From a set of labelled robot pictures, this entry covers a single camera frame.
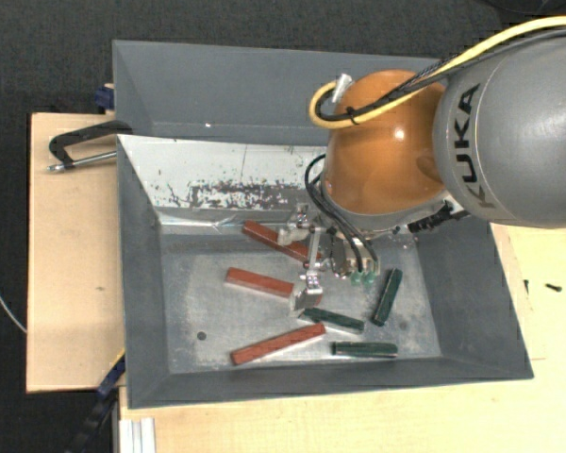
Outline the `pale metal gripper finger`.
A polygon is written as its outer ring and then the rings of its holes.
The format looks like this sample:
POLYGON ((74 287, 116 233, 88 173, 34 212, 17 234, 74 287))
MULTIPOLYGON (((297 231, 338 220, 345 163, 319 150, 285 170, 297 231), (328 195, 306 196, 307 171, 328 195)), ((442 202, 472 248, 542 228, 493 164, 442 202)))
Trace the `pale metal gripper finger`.
POLYGON ((295 206, 284 226, 277 231, 279 245, 291 245, 303 241, 310 233, 310 217, 308 216, 308 203, 299 203, 295 206))
POLYGON ((306 272, 293 284, 289 298, 291 313, 301 312, 316 307, 323 297, 320 275, 306 272))

